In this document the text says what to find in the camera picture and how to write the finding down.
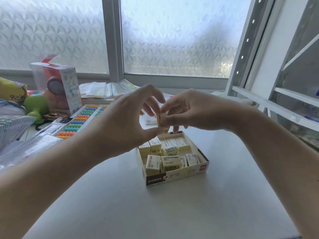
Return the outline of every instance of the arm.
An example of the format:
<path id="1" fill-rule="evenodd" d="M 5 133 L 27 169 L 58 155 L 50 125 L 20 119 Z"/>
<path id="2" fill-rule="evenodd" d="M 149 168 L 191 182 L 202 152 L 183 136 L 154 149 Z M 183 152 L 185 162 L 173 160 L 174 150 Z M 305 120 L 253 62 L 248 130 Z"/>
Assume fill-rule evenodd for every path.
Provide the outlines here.
<path id="1" fill-rule="evenodd" d="M 238 135 L 304 238 L 319 235 L 319 154 L 255 108 L 189 90 L 169 99 L 163 125 Z"/>
<path id="2" fill-rule="evenodd" d="M 160 112 L 163 94 L 144 86 L 113 102 L 81 132 L 0 174 L 1 238 L 22 238 L 42 213 L 82 175 L 100 162 L 128 152 L 164 132 L 144 130 L 141 108 Z"/>

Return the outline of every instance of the green plastic object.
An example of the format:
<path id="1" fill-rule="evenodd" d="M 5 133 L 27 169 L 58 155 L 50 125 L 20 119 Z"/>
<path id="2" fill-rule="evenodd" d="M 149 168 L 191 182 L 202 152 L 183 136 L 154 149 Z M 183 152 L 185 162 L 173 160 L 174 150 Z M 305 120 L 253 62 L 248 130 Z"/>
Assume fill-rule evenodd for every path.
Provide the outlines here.
<path id="1" fill-rule="evenodd" d="M 28 96 L 24 101 L 24 107 L 29 112 L 27 116 L 36 118 L 34 124 L 43 123 L 42 115 L 50 112 L 47 99 L 44 95 Z"/>

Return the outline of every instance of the frosted glass window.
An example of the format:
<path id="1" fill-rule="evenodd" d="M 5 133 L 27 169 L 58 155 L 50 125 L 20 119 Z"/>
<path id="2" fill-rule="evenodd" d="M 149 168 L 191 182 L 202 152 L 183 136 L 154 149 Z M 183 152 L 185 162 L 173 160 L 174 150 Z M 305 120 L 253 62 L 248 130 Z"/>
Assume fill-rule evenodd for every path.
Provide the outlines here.
<path id="1" fill-rule="evenodd" d="M 49 53 L 77 72 L 108 73 L 102 0 L 0 0 L 0 69 L 30 70 Z"/>
<path id="2" fill-rule="evenodd" d="M 121 0 L 124 71 L 228 78 L 251 0 Z"/>

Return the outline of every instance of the white table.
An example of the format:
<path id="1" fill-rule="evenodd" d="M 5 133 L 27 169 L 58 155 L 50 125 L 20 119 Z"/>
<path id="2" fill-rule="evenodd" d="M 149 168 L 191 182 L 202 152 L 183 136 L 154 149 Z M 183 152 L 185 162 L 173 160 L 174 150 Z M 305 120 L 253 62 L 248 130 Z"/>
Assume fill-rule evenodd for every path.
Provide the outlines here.
<path id="1" fill-rule="evenodd" d="M 96 166 L 39 218 L 24 239 L 280 239 L 299 235 L 241 140 L 188 128 L 207 173 L 146 188 L 130 151 Z"/>

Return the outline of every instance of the toy box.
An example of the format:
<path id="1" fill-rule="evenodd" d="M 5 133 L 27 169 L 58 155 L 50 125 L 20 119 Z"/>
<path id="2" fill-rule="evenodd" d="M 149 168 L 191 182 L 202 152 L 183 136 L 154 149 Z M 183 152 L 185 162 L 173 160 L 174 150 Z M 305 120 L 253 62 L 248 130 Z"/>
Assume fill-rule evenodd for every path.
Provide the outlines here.
<path id="1" fill-rule="evenodd" d="M 38 90 L 47 98 L 50 112 L 72 115 L 82 107 L 74 67 L 44 62 L 32 63 L 30 67 Z"/>
<path id="2" fill-rule="evenodd" d="M 185 156 L 186 154 L 196 154 L 200 160 L 200 164 L 188 166 L 188 167 L 181 168 L 181 169 L 176 169 L 176 170 L 165 172 L 165 173 L 159 173 L 159 174 L 156 174 L 153 176 L 146 176 L 145 165 L 146 165 L 147 158 L 141 158 L 141 154 L 139 152 L 139 149 L 137 148 L 136 149 L 137 158 L 141 163 L 142 176 L 144 178 L 145 185 L 147 187 L 151 186 L 151 185 L 157 185 L 160 183 L 166 183 L 169 181 L 193 176 L 195 174 L 203 173 L 203 172 L 207 171 L 208 165 L 209 165 L 209 160 L 201 152 L 201 150 L 193 143 L 193 141 L 188 136 L 185 135 L 184 132 L 179 131 L 178 133 L 173 133 L 173 132 L 163 133 L 163 134 L 158 135 L 157 137 L 159 139 L 183 137 L 190 145 L 190 149 L 180 151 L 179 155 Z"/>

